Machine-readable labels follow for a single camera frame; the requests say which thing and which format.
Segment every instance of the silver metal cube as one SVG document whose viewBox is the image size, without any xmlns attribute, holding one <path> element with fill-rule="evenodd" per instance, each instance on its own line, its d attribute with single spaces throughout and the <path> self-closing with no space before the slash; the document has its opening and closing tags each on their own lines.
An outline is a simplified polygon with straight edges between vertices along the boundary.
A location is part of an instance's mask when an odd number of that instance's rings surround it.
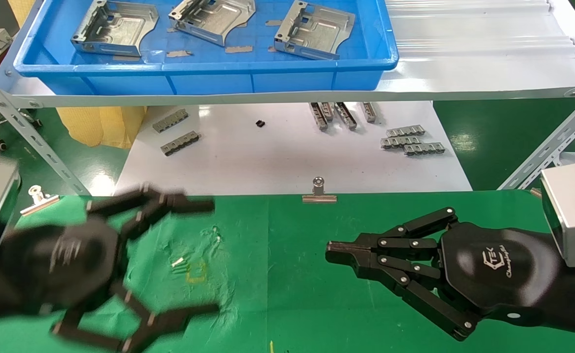
<svg viewBox="0 0 575 353">
<path fill-rule="evenodd" d="M 567 266 L 575 267 L 575 164 L 542 171 L 542 203 Z"/>
</svg>

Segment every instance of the blue plastic tray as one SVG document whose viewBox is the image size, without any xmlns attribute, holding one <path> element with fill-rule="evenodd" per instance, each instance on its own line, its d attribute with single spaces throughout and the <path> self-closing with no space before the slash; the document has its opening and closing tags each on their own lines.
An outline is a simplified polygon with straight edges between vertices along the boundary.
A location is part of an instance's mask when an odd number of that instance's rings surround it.
<svg viewBox="0 0 575 353">
<path fill-rule="evenodd" d="M 310 60 L 268 50 L 278 27 L 265 22 L 282 20 L 292 0 L 256 0 L 256 13 L 247 26 L 228 34 L 227 47 L 252 45 L 249 53 L 226 53 L 223 47 L 190 34 L 168 31 L 168 13 L 180 0 L 127 2 L 155 4 L 159 9 L 159 22 L 141 42 L 139 60 L 76 51 L 70 38 L 92 0 L 46 0 L 19 50 L 15 69 L 23 76 L 40 78 L 56 94 L 238 94 L 372 90 L 383 71 L 394 69 L 399 60 L 384 0 L 311 2 L 356 14 L 350 38 L 337 50 L 340 60 Z M 178 50 L 193 55 L 166 56 Z"/>
</svg>

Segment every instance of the green cloth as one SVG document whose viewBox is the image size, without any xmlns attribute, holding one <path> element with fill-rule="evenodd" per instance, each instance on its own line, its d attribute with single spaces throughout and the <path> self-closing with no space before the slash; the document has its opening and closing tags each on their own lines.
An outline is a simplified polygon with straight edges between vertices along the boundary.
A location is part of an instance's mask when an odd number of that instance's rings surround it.
<svg viewBox="0 0 575 353">
<path fill-rule="evenodd" d="M 216 197 L 213 215 L 169 215 L 130 246 L 126 285 L 155 311 L 218 301 L 223 312 L 195 317 L 184 334 L 162 337 L 148 352 L 575 352 L 575 333 L 492 320 L 457 342 L 382 284 L 325 261 L 330 240 L 383 232 L 444 206 L 482 227 L 548 231 L 540 200 L 518 190 L 339 195 L 337 204 L 319 205 L 300 195 Z M 81 223 L 83 210 L 84 199 L 63 197 L 18 226 Z M 59 317 L 0 320 L 0 353 L 101 352 L 50 335 Z M 123 337 L 137 324 L 113 299 L 82 327 Z"/>
</svg>

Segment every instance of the white shelf board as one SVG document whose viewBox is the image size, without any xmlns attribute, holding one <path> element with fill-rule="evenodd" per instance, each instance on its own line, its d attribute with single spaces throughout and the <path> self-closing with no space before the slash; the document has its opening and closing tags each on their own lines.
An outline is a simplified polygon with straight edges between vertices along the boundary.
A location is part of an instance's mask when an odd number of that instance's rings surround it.
<svg viewBox="0 0 575 353">
<path fill-rule="evenodd" d="M 314 177 L 325 178 L 329 194 L 471 190 L 430 102 L 377 103 L 376 124 L 365 122 L 357 103 L 347 105 L 355 131 L 336 118 L 321 132 L 307 103 L 151 107 L 116 192 L 148 181 L 191 195 L 307 194 Z M 189 118 L 161 134 L 152 129 L 181 107 Z M 446 152 L 408 157 L 380 148 L 386 129 L 415 124 L 427 131 L 423 141 L 441 142 Z M 161 152 L 191 130 L 202 134 L 198 142 L 171 156 Z"/>
<path fill-rule="evenodd" d="M 373 91 L 57 96 L 37 78 L 16 74 L 12 59 L 6 60 L 9 67 L 0 69 L 0 88 L 18 107 L 30 107 L 31 102 L 61 107 L 560 98 L 575 90 L 575 11 L 568 0 L 387 0 L 386 4 L 401 60 Z M 3 76 L 6 70 L 13 72 L 11 77 Z"/>
</svg>

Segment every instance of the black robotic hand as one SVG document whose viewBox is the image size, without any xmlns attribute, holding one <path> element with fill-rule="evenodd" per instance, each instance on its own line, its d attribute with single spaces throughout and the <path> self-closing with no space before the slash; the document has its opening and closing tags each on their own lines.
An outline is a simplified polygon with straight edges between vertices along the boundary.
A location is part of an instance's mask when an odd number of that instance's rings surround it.
<svg viewBox="0 0 575 353">
<path fill-rule="evenodd" d="M 112 215 L 142 207 L 118 233 L 106 223 Z M 213 201 L 190 201 L 184 194 L 163 194 L 149 186 L 87 203 L 87 221 L 78 226 L 40 226 L 7 234 L 0 243 L 0 317 L 45 315 L 67 310 L 52 333 L 112 351 L 143 351 L 160 335 L 184 330 L 193 315 L 219 311 L 202 304 L 153 313 L 123 286 L 128 265 L 126 243 L 140 237 L 169 212 L 212 212 Z M 81 330 L 81 317 L 113 295 L 141 318 L 124 340 Z"/>
<path fill-rule="evenodd" d="M 425 239 L 442 230 L 439 241 Z M 383 234 L 331 241 L 326 259 L 381 282 L 460 341 L 482 319 L 575 331 L 575 268 L 551 234 L 459 223 L 447 207 Z"/>
</svg>

